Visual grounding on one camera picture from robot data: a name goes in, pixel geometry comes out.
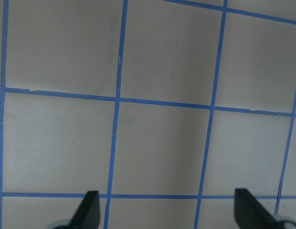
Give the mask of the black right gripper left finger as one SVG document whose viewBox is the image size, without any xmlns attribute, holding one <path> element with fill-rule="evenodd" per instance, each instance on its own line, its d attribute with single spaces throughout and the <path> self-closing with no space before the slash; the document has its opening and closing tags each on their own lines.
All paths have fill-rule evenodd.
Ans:
<svg viewBox="0 0 296 229">
<path fill-rule="evenodd" d="M 99 192 L 88 191 L 66 228 L 98 229 L 100 220 Z"/>
</svg>

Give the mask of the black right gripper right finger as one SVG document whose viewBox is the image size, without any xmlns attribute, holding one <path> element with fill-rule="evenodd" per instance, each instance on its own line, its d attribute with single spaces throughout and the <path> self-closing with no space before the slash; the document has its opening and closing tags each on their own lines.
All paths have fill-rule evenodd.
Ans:
<svg viewBox="0 0 296 229">
<path fill-rule="evenodd" d="M 240 229 L 283 229 L 259 201 L 245 188 L 234 192 L 234 219 Z"/>
</svg>

